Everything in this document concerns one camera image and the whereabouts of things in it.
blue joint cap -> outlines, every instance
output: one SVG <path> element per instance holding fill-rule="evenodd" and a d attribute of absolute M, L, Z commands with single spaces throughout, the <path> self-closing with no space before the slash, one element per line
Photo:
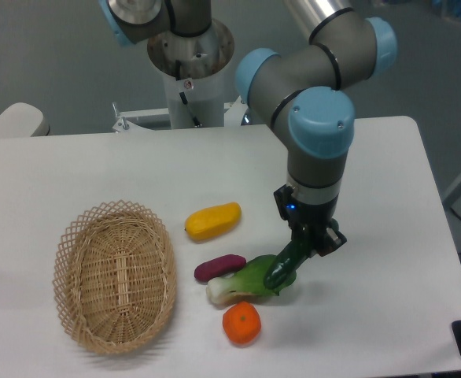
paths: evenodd
<path fill-rule="evenodd" d="M 271 49 L 256 49 L 246 55 L 236 70 L 235 85 L 241 99 L 248 103 L 249 89 L 260 66 L 270 57 L 278 55 Z"/>
<path fill-rule="evenodd" d="M 374 72 L 377 75 L 389 69 L 395 63 L 398 55 L 398 43 L 396 42 L 395 32 L 392 27 L 379 17 L 367 18 L 374 28 L 377 42 L 377 56 L 375 60 Z"/>
<path fill-rule="evenodd" d="M 288 125 L 293 141 L 306 153 L 333 159 L 348 152 L 355 135 L 355 107 L 348 96 L 313 87 L 293 101 Z"/>
<path fill-rule="evenodd" d="M 124 34 L 118 23 L 113 18 L 112 11 L 108 7 L 108 2 L 106 0 L 98 0 L 101 10 L 105 14 L 106 20 L 110 25 L 110 28 L 113 30 L 113 34 L 117 39 L 117 42 L 122 46 L 132 46 L 134 43 Z"/>

purple toy vegetable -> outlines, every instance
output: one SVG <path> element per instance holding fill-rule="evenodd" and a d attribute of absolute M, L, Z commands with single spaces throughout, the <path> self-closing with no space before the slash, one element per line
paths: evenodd
<path fill-rule="evenodd" d="M 200 282 L 208 282 L 213 278 L 221 277 L 228 273 L 237 272 L 246 265 L 246 259 L 237 254 L 226 254 L 219 258 L 203 262 L 196 270 L 194 277 Z"/>

yellow squash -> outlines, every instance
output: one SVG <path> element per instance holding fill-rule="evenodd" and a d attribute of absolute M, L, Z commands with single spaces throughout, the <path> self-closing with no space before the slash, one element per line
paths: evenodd
<path fill-rule="evenodd" d="M 195 241 L 211 239 L 230 231 L 241 219 L 241 207 L 236 202 L 199 210 L 185 221 L 185 231 Z"/>

wicker basket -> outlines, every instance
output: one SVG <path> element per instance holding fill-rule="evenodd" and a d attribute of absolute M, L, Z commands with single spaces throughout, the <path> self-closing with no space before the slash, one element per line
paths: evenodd
<path fill-rule="evenodd" d="M 61 324 L 78 344 L 98 354 L 136 349 L 166 325 L 175 301 L 168 233 L 137 203 L 102 203 L 61 237 L 53 285 Z"/>

orange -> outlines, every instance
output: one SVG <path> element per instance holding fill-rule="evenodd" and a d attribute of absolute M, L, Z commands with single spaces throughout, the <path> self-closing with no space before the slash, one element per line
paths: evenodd
<path fill-rule="evenodd" d="M 222 325 L 229 340 L 240 345 L 253 341 L 262 328 L 259 313 L 247 302 L 229 308 L 223 315 Z"/>

